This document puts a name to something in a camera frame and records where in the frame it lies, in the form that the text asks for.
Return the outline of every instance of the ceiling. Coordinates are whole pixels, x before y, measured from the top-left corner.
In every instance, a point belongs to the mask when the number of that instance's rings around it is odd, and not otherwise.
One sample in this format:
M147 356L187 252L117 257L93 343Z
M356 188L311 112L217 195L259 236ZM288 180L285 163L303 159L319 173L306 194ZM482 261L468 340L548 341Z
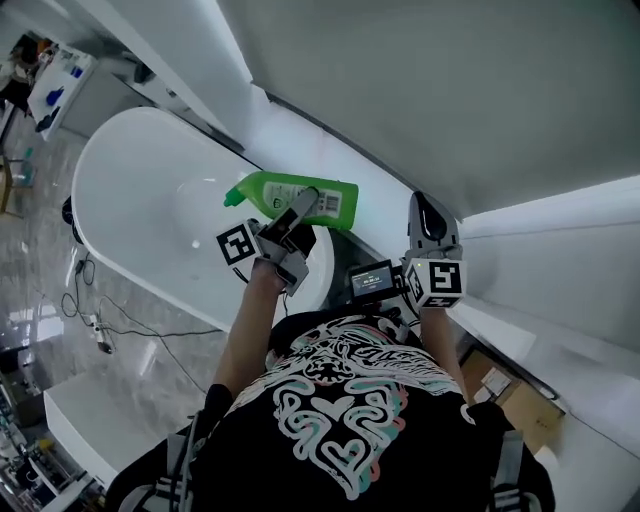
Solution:
M629 0L220 4L257 85L460 218L640 172Z

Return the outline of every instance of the green bottle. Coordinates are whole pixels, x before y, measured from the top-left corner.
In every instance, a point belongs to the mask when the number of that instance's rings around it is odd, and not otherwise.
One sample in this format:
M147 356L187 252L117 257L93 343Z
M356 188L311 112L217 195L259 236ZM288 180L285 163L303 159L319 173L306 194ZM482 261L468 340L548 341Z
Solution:
M258 171L229 190L224 205L237 206L249 199L267 217L275 219L307 187L318 189L320 198L303 224L351 229L358 203L358 185L353 183Z

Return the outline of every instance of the cardboard box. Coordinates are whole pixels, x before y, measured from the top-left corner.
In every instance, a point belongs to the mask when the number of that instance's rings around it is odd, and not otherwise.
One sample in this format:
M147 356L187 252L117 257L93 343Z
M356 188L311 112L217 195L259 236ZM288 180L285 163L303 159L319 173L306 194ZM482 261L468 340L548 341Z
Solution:
M562 409L509 368L473 349L462 365L462 375L470 399L499 405L509 422L522 431L532 453L556 435L564 416Z

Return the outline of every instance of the freestanding bathtub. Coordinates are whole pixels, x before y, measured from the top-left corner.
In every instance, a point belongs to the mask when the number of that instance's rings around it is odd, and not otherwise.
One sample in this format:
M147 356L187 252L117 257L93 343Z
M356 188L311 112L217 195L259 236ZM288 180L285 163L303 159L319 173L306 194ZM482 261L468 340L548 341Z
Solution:
M267 219L249 201L225 208L225 193L260 170L171 114L136 108L111 118L85 146L72 185L73 215L102 263L202 320L228 331L245 284L215 235L242 220ZM309 276L287 300L289 314L322 304L333 276L329 232ZM284 316L279 301L276 321Z

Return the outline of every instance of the bottle label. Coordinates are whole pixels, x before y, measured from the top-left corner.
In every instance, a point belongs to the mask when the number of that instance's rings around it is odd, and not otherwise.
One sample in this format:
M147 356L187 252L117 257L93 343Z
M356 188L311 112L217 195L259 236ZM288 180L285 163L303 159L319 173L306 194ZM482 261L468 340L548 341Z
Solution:
M264 185L263 199L278 214L286 210L293 200L308 187L268 181ZM332 217L338 219L342 208L342 192L338 190L318 189L320 197L305 215L308 217Z

